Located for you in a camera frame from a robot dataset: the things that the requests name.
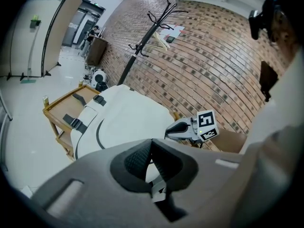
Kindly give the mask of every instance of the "paper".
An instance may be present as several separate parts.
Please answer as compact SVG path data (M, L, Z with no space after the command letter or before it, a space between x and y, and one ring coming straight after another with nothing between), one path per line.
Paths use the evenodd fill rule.
M164 40L166 40L169 36L172 36L174 38L177 38L181 32L185 29L185 27L183 26L178 26L178 25L170 25L170 27L172 27L174 30L172 29L163 29L160 32L160 37Z

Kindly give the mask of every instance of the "black strap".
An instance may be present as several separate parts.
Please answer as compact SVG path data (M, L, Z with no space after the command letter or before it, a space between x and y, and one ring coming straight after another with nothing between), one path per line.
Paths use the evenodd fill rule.
M70 124L72 128L76 129L77 131L81 132L82 134L84 134L86 132L87 126L85 126L82 121L80 121L77 118L73 118L71 116L69 116L68 114L66 114L63 117L63 120Z
M95 95L93 100L102 106L104 106L106 104L105 99L101 95Z
M77 99L78 101L80 101L81 104L82 104L83 106L86 105L86 101L85 101L85 99L84 99L81 95L73 94L73 97L74 97L75 99Z
M98 125L97 130L96 130L96 140L97 143L99 145L100 148L102 148L103 150L105 149L105 147L101 144L100 139L99 139L99 129L101 127L101 124L103 123L104 120L101 121L101 123Z

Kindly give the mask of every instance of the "brick wall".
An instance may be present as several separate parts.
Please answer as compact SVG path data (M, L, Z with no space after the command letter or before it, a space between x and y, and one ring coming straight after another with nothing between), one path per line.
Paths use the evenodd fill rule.
M223 128L248 133L265 99L258 81L261 61L279 76L286 63L266 33L258 41L251 38L246 18L205 3L177 3L177 9L189 14L173 14L166 23L184 26L184 31L166 52L146 46L150 57L137 58L125 84L180 116L214 109ZM109 45L101 67L111 86L133 54L128 44L134 46L152 25L147 12L159 17L165 7L166 0L124 0L109 18L104 32Z

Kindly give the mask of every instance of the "white floor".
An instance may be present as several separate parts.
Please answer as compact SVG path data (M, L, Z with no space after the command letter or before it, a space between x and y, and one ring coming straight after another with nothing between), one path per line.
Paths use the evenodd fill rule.
M43 115L42 97L52 102L78 87L87 72L79 50L62 47L59 63L50 71L52 76L34 78L33 84L21 84L20 77L6 81L0 78L4 101L13 117L6 140L7 177L17 189L37 188L71 161L55 140L48 119Z

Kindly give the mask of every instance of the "camera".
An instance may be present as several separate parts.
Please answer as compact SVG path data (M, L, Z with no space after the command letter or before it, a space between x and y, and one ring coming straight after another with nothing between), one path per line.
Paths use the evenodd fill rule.
M252 39L257 40L260 29L263 29L263 14L259 14L257 10L252 10L249 14L248 20L251 30L251 37Z
M261 13L258 13L257 10L250 12L248 20L252 39L258 39L260 29L266 29L270 38L271 23L276 9L279 9L277 0L265 0Z

